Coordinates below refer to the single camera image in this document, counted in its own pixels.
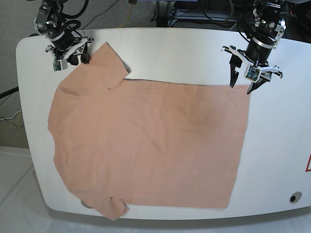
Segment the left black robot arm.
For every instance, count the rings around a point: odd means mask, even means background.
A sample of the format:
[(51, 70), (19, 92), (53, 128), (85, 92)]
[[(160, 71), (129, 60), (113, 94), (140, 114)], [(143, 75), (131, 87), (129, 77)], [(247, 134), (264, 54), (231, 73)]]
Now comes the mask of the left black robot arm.
[(269, 82), (273, 74), (283, 77), (278, 66), (270, 66), (268, 57), (285, 33), (286, 22), (280, 16), (281, 3), (279, 0), (256, 0), (253, 10), (254, 29), (242, 15), (237, 21), (238, 32), (244, 31), (243, 38), (248, 42), (246, 50), (237, 49), (234, 46), (222, 47), (222, 51), (231, 54), (230, 59), (230, 87), (234, 87), (239, 76), (236, 68), (246, 65), (243, 77), (250, 80), (251, 84), (247, 94)]

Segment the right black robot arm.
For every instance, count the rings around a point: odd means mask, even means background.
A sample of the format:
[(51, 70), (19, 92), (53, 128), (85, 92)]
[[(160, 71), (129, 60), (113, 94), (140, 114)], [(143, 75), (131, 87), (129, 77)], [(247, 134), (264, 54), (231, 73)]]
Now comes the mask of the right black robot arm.
[(63, 13), (65, 0), (43, 0), (36, 18), (34, 29), (37, 34), (45, 36), (51, 44), (45, 49), (52, 58), (54, 71), (61, 71), (79, 63), (89, 64), (88, 44), (93, 38), (82, 36), (78, 32), (81, 22), (77, 19), (85, 12), (89, 1), (85, 1), (82, 9), (74, 14)]

